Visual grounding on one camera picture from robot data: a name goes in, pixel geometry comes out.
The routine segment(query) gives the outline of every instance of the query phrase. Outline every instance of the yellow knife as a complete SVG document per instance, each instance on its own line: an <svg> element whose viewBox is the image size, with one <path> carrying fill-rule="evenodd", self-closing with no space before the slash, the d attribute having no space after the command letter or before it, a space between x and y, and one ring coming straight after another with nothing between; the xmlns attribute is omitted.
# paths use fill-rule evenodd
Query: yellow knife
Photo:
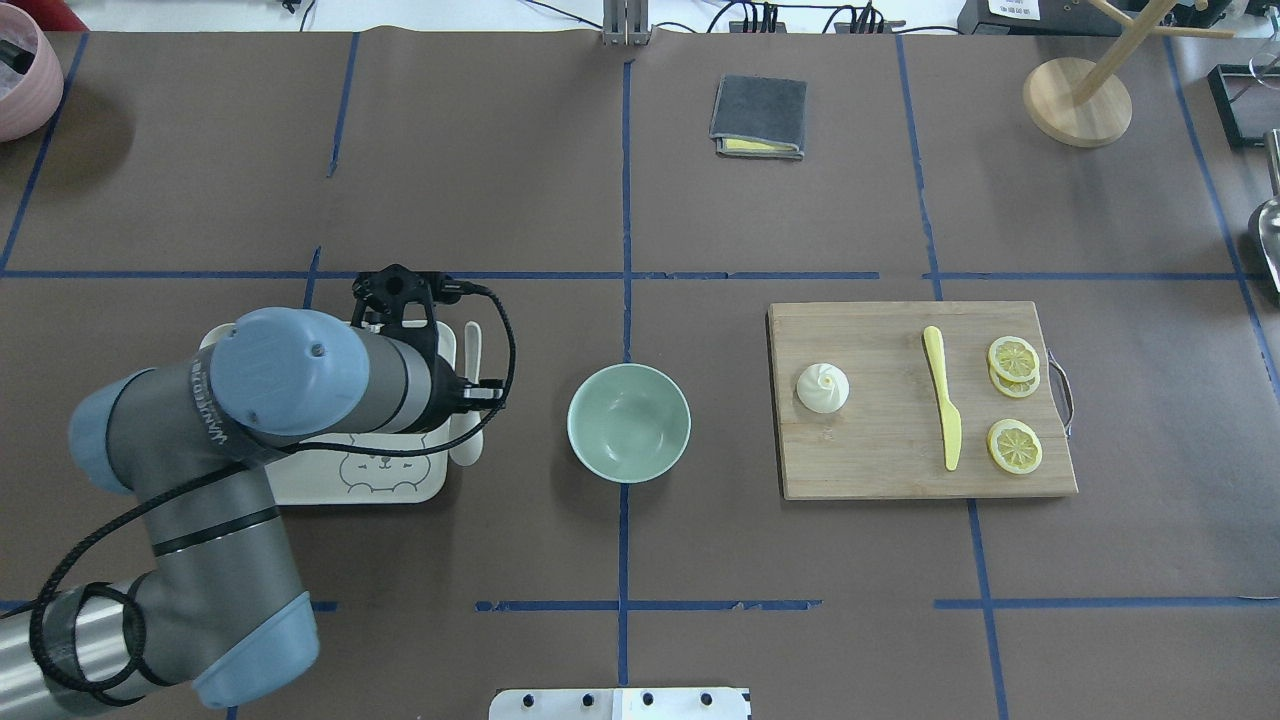
<svg viewBox="0 0 1280 720"><path fill-rule="evenodd" d="M942 455L947 470L955 470L960 464L960 411L947 395L947 356L942 347L942 331L929 325L924 328L924 354L929 357L929 372L933 373L933 389L938 393L938 416L942 419Z"/></svg>

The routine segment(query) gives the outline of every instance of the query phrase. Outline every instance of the green bowl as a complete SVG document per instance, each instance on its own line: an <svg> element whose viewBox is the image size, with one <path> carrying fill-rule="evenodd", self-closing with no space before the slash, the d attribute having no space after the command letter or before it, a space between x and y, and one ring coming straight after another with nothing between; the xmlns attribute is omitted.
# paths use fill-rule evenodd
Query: green bowl
<svg viewBox="0 0 1280 720"><path fill-rule="evenodd" d="M643 483L666 473L689 445L689 402L659 370L612 365L577 388L568 404L568 442L596 475Z"/></svg>

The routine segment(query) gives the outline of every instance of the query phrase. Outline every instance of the gray towel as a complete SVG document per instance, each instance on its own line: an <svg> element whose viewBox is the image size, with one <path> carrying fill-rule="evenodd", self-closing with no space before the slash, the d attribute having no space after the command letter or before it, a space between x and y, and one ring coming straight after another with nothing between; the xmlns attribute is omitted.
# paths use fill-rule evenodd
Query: gray towel
<svg viewBox="0 0 1280 720"><path fill-rule="evenodd" d="M805 91L796 79L724 76L712 113L721 155L804 158Z"/></svg>

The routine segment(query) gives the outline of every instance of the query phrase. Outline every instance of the metal ladle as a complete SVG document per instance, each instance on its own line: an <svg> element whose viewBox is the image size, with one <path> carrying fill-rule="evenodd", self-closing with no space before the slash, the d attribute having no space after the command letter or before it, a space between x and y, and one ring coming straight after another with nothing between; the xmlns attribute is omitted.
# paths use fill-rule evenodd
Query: metal ladle
<svg viewBox="0 0 1280 720"><path fill-rule="evenodd" d="M1280 292L1280 269L1276 268L1276 261L1280 261L1280 129L1272 129L1266 135L1266 146L1271 192L1276 196L1258 205L1249 220L1249 228L1262 247L1262 259L1271 272L1271 284Z"/></svg>

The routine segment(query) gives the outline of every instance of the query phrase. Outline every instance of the blue tape line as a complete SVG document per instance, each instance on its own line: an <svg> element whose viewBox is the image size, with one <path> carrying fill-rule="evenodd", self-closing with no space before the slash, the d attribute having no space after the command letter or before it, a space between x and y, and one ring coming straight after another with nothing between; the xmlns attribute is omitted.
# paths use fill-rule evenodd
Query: blue tape line
<svg viewBox="0 0 1280 720"><path fill-rule="evenodd" d="M58 109L54 110L52 117L49 118L49 127L45 129L45 137L40 141L40 152L36 154L36 163L31 167L31 174L27 176L27 187L22 191L22 200L18 201L18 211L13 217L13 224L9 225L9 238L4 243L4 251L0 251L0 274L5 273L5 268L9 266L9 256L13 255L13 246L18 241L18 231L22 229L22 219L27 215L27 204L31 202L31 196L36 192L36 181L40 179L40 170L45 167L45 156L49 154L49 145L54 141L54 131L58 129L58 120L63 117L63 108L67 106L67 97L72 94L72 85L76 82L76 72L79 69L81 58L84 55L84 46L88 44L88 33L81 33L79 45L76 46L76 58L72 60L72 67L67 70L67 79L63 82L63 99L58 101Z"/></svg>
<svg viewBox="0 0 1280 720"><path fill-rule="evenodd" d="M631 361L631 64L622 63L622 361ZM618 487L618 687L627 687L631 486Z"/></svg>
<svg viewBox="0 0 1280 720"><path fill-rule="evenodd" d="M627 687L627 612L631 592L631 486L618 488L618 687Z"/></svg>
<svg viewBox="0 0 1280 720"><path fill-rule="evenodd" d="M631 361L631 63L622 63L622 361ZM625 624L625 619L618 619Z"/></svg>
<svg viewBox="0 0 1280 720"><path fill-rule="evenodd" d="M1231 266L1235 268L1235 278L1240 286L1240 296L1244 299L1244 306L1249 311L1249 322L1253 324L1253 337L1258 342L1258 350L1262 352L1262 361L1266 364L1267 375L1271 380L1271 392L1276 396L1276 401L1280 402L1280 374L1276 373L1275 357L1271 355L1271 346L1267 343L1267 336L1262 332L1262 323L1258 320L1258 310L1253 306L1253 295L1249 292L1249 283L1245 279L1244 264L1240 263L1240 254L1235 251L1235 243L1231 238L1231 231L1226 225L1226 215L1222 213L1222 202L1217 196L1217 187L1213 184L1213 177L1208 172L1208 163L1204 161L1204 151L1201 149L1199 137L1196 135L1196 122L1192 120L1190 108L1187 105L1187 96L1183 94L1183 78L1178 72L1178 61L1174 59L1174 44L1170 42L1169 37L1164 37L1165 41L1165 60L1169 63L1169 74L1174 81L1174 91L1178 94L1178 105L1183 111L1183 123L1187 126L1187 136L1192 141L1192 150L1196 151L1196 163L1199 165L1201 177L1204 178L1204 188L1208 190L1208 197L1213 202L1213 214L1217 217L1217 227L1222 233L1222 245L1226 246L1226 254L1231 258Z"/></svg>
<svg viewBox="0 0 1280 720"><path fill-rule="evenodd" d="M1235 273L925 273L942 281L1235 281Z"/></svg>
<svg viewBox="0 0 1280 720"><path fill-rule="evenodd" d="M996 637L996 612L987 579L987 553L982 547L982 521L978 519L978 501L969 500L969 534L973 538L973 561L978 566L978 592L982 593L982 620L987 626L987 655L991 659L991 679L996 688L996 711L1000 720L1009 720L1009 700L1005 696L1005 670L1000 662L1000 638Z"/></svg>
<svg viewBox="0 0 1280 720"><path fill-rule="evenodd" d="M321 278L326 273L316 273ZM15 279L266 279L297 281L308 279L311 273L303 270L8 270L4 277Z"/></svg>
<svg viewBox="0 0 1280 720"><path fill-rule="evenodd" d="M924 237L928 240L929 274L925 275L933 284L933 300L942 300L942 279L938 277L938 250L933 243L933 220L929 219L929 208L924 202L924 163L920 160L920 142L915 135L915 109L911 105L911 81L906 77L906 50L901 36L893 36L897 46L897 76L902 81L902 105L906 108L906 135L911 141L911 167L915 169L915 191L920 199L920 223L924 225Z"/></svg>
<svg viewBox="0 0 1280 720"><path fill-rule="evenodd" d="M326 178L332 178L338 170L338 151L342 150L342 131L347 124L347 101L351 100L351 78L356 74L356 50L360 49L360 33L351 33L351 50L347 53L347 78L342 82L342 101L338 104L338 124L333 128L333 155L329 156L329 172Z"/></svg>
<svg viewBox="0 0 1280 720"><path fill-rule="evenodd" d="M992 600L995 610L1098 610L1152 607L1280 607L1280 598L1240 596L1189 597L1007 597ZM934 600L934 610L980 610L982 600Z"/></svg>
<svg viewBox="0 0 1280 720"><path fill-rule="evenodd" d="M8 270L14 279L355 279L356 270ZM463 270L449 272L457 279L503 281L621 281L617 272ZM877 281L876 272L797 273L631 273L632 281Z"/></svg>
<svg viewBox="0 0 1280 720"><path fill-rule="evenodd" d="M717 272L676 272L676 273L632 273L637 281L878 281L874 272L796 272L796 273L717 273Z"/></svg>
<svg viewBox="0 0 1280 720"><path fill-rule="evenodd" d="M476 612L617 612L616 600L499 600L476 603Z"/></svg>
<svg viewBox="0 0 1280 720"><path fill-rule="evenodd" d="M960 600L954 602L977 602ZM820 600L627 600L631 612L724 612L759 610L762 612L805 612L819 607ZM499 600L475 603L476 612L617 612L616 600Z"/></svg>
<svg viewBox="0 0 1280 720"><path fill-rule="evenodd" d="M622 273L596 272L536 272L536 270L470 270L448 273L457 279L474 281L621 281Z"/></svg>
<svg viewBox="0 0 1280 720"><path fill-rule="evenodd" d="M709 612L726 610L804 612L820 605L820 600L632 600L627 602L627 607L635 612Z"/></svg>
<svg viewBox="0 0 1280 720"><path fill-rule="evenodd" d="M316 251L311 255L311 268L307 269L307 288L302 292L302 309L311 309L311 300L315 297L316 292L316 272L320 270L320 249L316 246Z"/></svg>

